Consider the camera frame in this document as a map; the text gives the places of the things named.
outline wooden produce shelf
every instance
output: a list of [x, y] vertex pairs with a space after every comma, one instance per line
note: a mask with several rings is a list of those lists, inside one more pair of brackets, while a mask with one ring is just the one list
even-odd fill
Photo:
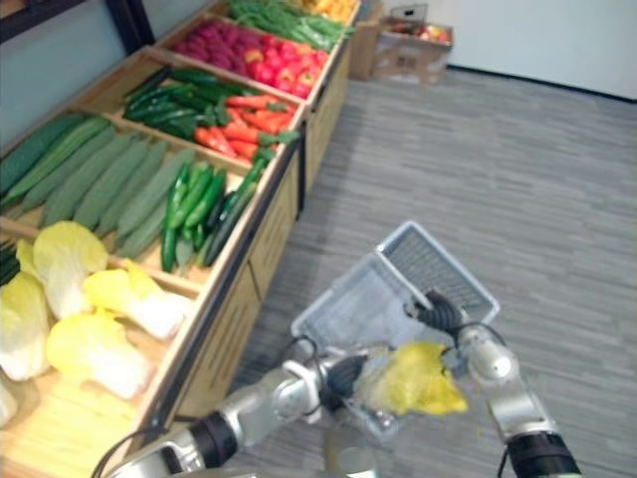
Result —
[[[100, 114], [119, 131], [142, 131], [168, 141], [169, 151], [165, 160], [170, 160], [179, 148], [195, 150], [199, 160], [227, 168], [229, 188], [236, 187], [249, 165], [121, 118], [122, 96], [164, 65], [181, 67], [185, 64], [162, 52], [145, 49], [125, 60], [36, 126], [67, 110]], [[301, 122], [302, 114], [303, 108], [298, 108], [293, 127]], [[3, 151], [3, 157], [33, 130], [35, 128]], [[193, 267], [186, 278], [164, 273], [159, 267], [158, 243], [139, 259], [141, 266], [165, 290], [193, 300], [192, 313], [172, 340], [158, 341], [136, 327], [127, 327], [130, 341], [155, 367], [143, 394], [130, 401], [122, 400], [96, 384], [69, 382], [52, 369], [35, 379], [12, 385], [12, 391], [21, 402], [21, 411], [0, 435], [0, 474], [3, 477], [89, 476], [103, 454], [123, 436], [150, 422], [170, 425], [180, 403], [187, 403], [196, 396], [187, 393], [188, 387], [183, 386], [192, 370], [202, 369], [201, 366], [193, 366], [195, 363], [206, 363], [205, 379], [208, 386], [215, 390], [211, 406], [214, 400], [223, 398], [261, 307], [259, 291], [267, 288], [264, 281], [269, 282], [278, 262], [277, 259], [275, 263], [264, 264], [255, 260], [253, 264], [252, 253], [266, 247], [263, 244], [274, 247], [271, 233], [262, 232], [273, 227], [281, 226], [281, 231], [285, 231], [278, 235], [285, 243], [297, 214], [297, 198], [293, 194], [297, 190], [295, 174], [298, 161], [298, 143], [278, 148], [277, 156], [268, 164], [259, 181], [254, 198], [211, 268], [194, 270], [196, 268]], [[284, 185], [286, 192], [279, 193]], [[286, 223], [279, 221], [275, 226], [269, 219], [270, 207], [284, 200], [282, 197], [289, 201], [286, 207], [290, 211], [285, 215]], [[40, 215], [41, 211], [35, 210], [16, 220], [2, 217], [0, 229], [15, 238], [33, 239], [38, 233], [34, 226], [39, 223]], [[109, 266], [120, 266], [121, 261], [121, 258], [111, 257]], [[255, 275], [266, 279], [256, 283]], [[188, 383], [195, 382], [188, 378]], [[138, 441], [124, 444], [111, 462], [116, 462], [135, 446], [138, 446]]]

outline white wall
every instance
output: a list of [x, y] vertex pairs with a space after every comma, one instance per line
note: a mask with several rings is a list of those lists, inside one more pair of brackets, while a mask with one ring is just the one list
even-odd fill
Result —
[[125, 57], [103, 1], [90, 1], [0, 46], [0, 145]]
[[637, 0], [424, 2], [455, 29], [454, 65], [637, 99]]

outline green cucumber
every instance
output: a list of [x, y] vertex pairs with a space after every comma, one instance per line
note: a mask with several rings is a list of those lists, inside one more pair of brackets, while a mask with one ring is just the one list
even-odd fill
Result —
[[163, 156], [166, 154], [167, 149], [168, 143], [166, 141], [159, 141], [152, 146], [141, 166], [132, 174], [123, 189], [117, 194], [115, 200], [110, 204], [102, 216], [100, 225], [98, 226], [98, 229], [96, 229], [96, 234], [104, 236], [117, 227], [117, 220], [123, 214], [123, 211], [128, 206], [130, 200], [135, 196], [135, 194], [137, 194], [137, 192], [139, 192], [148, 178], [157, 170], [161, 164]]
[[131, 145], [124, 154], [113, 161], [100, 179], [82, 199], [73, 220], [89, 229], [95, 229], [100, 219], [114, 201], [133, 172], [148, 154], [148, 142]]
[[159, 205], [145, 217], [132, 234], [130, 234], [117, 251], [120, 257], [129, 257], [134, 259], [161, 234], [161, 226], [166, 217], [166, 201], [161, 201]]
[[10, 201], [31, 189], [47, 174], [66, 161], [73, 152], [85, 142], [110, 125], [102, 117], [91, 117], [72, 127], [59, 137], [49, 150], [38, 160], [33, 168], [20, 179], [7, 193]]
[[211, 266], [214, 260], [217, 258], [223, 247], [226, 245], [226, 242], [228, 242], [230, 234], [232, 234], [232, 231], [237, 225], [237, 222], [239, 222], [243, 211], [250, 203], [250, 200], [253, 198], [256, 191], [257, 184], [253, 182], [250, 183], [248, 187], [246, 187], [241, 195], [237, 194], [239, 196], [239, 199], [237, 200], [237, 202], [235, 202], [234, 206], [230, 210], [230, 213], [219, 226], [219, 229], [214, 234], [214, 237], [211, 235], [213, 239], [212, 241], [210, 241], [209, 248], [205, 250], [205, 247], [202, 247], [199, 251], [200, 256], [202, 255], [202, 252], [205, 252], [205, 259], [203, 261], [204, 266]]
[[122, 154], [132, 141], [132, 134], [119, 134], [103, 149], [87, 159], [64, 183], [49, 196], [44, 206], [43, 225], [71, 219], [73, 213], [93, 183], [108, 165]]
[[175, 177], [184, 163], [192, 163], [195, 152], [192, 149], [181, 149], [152, 176], [150, 181], [130, 201], [128, 207], [117, 221], [117, 235], [127, 236], [146, 219], [151, 211], [161, 202], [165, 205], [165, 197]]
[[29, 211], [39, 206], [51, 192], [58, 188], [71, 174], [73, 174], [84, 162], [106, 146], [115, 137], [115, 129], [112, 126], [89, 139], [80, 146], [71, 157], [58, 166], [51, 174], [36, 184], [22, 200], [22, 210]]
[[0, 162], [0, 195], [4, 195], [51, 148], [51, 145], [69, 128], [86, 118], [80, 113], [69, 113], [50, 120], [5, 156]]

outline green pepper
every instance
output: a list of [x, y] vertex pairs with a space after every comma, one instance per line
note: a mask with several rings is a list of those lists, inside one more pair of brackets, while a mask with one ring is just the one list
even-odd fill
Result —
[[206, 192], [211, 180], [212, 168], [208, 167], [201, 173], [197, 182], [192, 186], [192, 189], [188, 191], [185, 199], [179, 205], [177, 212], [168, 221], [168, 227], [170, 229], [177, 229], [183, 225], [188, 214], [197, 206], [199, 200]]
[[177, 230], [163, 228], [161, 234], [161, 270], [172, 272], [175, 265], [175, 249], [177, 247]]
[[212, 207], [223, 200], [223, 193], [226, 189], [226, 171], [222, 169], [212, 179], [199, 203], [190, 211], [186, 217], [185, 227], [194, 227], [204, 222]]
[[215, 107], [217, 124], [220, 126], [226, 126], [232, 120], [228, 110], [226, 109], [226, 98], [227, 97], [221, 97], [221, 100], [219, 100], [219, 103], [217, 103], [217, 106]]
[[192, 246], [195, 251], [201, 249], [204, 241], [206, 240], [206, 228], [203, 224], [198, 224], [195, 228], [194, 237], [192, 238]]

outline carrot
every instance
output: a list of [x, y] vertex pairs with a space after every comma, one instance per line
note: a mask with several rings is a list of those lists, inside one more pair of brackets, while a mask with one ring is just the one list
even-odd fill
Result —
[[279, 128], [277, 125], [271, 121], [270, 116], [257, 116], [254, 113], [243, 113], [243, 119], [250, 125], [257, 127], [261, 131], [269, 132], [271, 134], [276, 134]]
[[241, 113], [239, 113], [239, 110], [237, 110], [236, 108], [229, 108], [228, 115], [230, 115], [230, 118], [232, 119], [231, 123], [248, 127], [248, 124], [243, 121], [243, 118], [241, 118]]
[[267, 110], [268, 105], [280, 103], [272, 95], [259, 95], [257, 97], [230, 97], [226, 99], [226, 106], [231, 108], [250, 108], [252, 110]]
[[237, 153], [232, 148], [230, 143], [228, 143], [228, 139], [226, 139], [226, 136], [223, 135], [223, 132], [221, 132], [221, 129], [219, 127], [209, 127], [208, 132], [210, 133], [210, 147], [216, 149], [219, 152], [223, 152], [230, 157], [237, 157]]
[[259, 131], [249, 126], [241, 126], [231, 122], [222, 129], [228, 139], [259, 144]]
[[252, 160], [257, 154], [259, 147], [256, 144], [244, 141], [230, 141], [232, 148], [237, 151], [241, 157]]

